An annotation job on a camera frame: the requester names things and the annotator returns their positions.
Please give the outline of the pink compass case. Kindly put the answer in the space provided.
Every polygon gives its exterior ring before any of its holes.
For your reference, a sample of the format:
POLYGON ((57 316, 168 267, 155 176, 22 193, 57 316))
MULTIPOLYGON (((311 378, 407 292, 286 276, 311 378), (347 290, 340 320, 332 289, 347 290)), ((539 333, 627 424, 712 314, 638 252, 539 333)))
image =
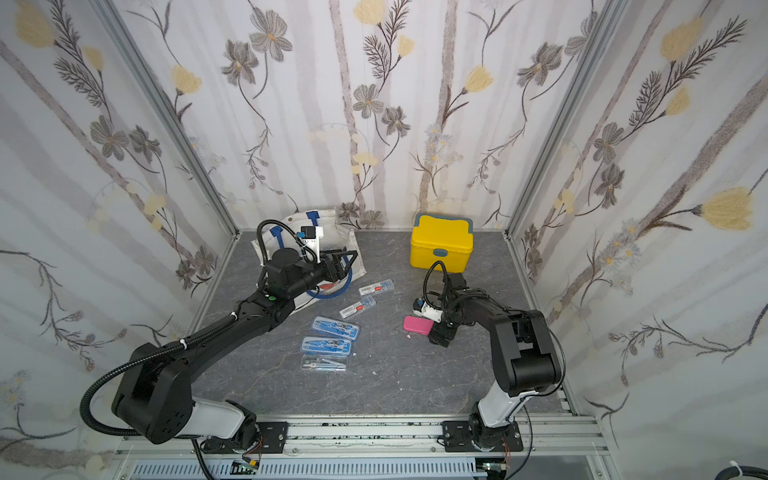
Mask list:
POLYGON ((434 326, 434 322, 428 318, 418 316, 406 316, 403 321, 403 329, 410 333, 428 336, 434 326))

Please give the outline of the small blue clear case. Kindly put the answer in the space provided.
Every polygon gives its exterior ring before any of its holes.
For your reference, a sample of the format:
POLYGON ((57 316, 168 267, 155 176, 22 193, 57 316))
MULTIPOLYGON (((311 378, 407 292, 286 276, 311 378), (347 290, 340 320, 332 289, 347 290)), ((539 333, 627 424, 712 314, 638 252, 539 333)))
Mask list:
POLYGON ((358 289, 361 296, 378 295, 385 292, 390 292, 395 289, 394 281, 391 279, 382 280, 369 284, 358 289))

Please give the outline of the clear compass case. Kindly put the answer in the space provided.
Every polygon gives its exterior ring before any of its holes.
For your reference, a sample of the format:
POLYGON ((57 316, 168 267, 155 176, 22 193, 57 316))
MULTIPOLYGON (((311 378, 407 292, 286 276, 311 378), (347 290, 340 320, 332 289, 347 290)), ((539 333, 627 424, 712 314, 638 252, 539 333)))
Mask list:
POLYGON ((301 369, 303 371, 346 372, 347 368, 347 362, 344 358, 304 355, 301 360, 301 369))

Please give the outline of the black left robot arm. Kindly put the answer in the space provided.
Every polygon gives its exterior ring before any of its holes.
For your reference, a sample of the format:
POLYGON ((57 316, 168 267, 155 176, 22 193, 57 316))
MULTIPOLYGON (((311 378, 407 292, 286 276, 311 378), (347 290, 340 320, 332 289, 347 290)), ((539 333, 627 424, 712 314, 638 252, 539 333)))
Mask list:
POLYGON ((334 249, 313 262, 292 248, 277 250, 262 268, 257 290, 228 316, 162 347, 137 348, 122 375, 113 414, 153 444, 213 437, 235 450, 253 448, 261 438, 255 414, 231 401, 198 398, 193 383, 238 347, 281 325, 295 310, 298 296, 322 282, 350 278, 357 257, 354 250, 334 249))

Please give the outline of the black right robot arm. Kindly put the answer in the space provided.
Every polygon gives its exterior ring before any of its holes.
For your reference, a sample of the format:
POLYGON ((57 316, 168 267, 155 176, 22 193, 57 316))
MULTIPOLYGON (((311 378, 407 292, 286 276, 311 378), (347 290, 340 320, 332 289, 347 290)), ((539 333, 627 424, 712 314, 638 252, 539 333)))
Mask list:
POLYGON ((425 280, 420 311, 436 318, 428 338, 447 347, 458 329, 480 326, 488 333, 494 383, 477 402, 479 422, 485 429, 511 423, 532 398, 555 393, 562 385, 565 366, 559 340, 538 310, 502 304, 479 288, 470 288, 462 274, 442 276, 442 288, 433 291, 425 280))

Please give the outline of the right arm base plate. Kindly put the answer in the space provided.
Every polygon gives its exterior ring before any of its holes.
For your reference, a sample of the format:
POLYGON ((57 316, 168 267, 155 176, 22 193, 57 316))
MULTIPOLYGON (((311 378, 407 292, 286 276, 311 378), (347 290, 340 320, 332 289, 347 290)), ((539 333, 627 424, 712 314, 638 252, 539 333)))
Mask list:
POLYGON ((438 443, 448 453, 505 453, 524 450, 518 424, 490 428, 477 419, 444 421, 438 443))

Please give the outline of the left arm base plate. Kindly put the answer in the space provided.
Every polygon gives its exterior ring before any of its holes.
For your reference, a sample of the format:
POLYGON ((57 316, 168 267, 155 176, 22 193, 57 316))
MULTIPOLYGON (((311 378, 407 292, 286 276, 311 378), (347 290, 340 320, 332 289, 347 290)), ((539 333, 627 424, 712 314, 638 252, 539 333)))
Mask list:
POLYGON ((288 427, 287 422, 246 422, 233 437, 233 449, 238 453, 282 454, 288 427))

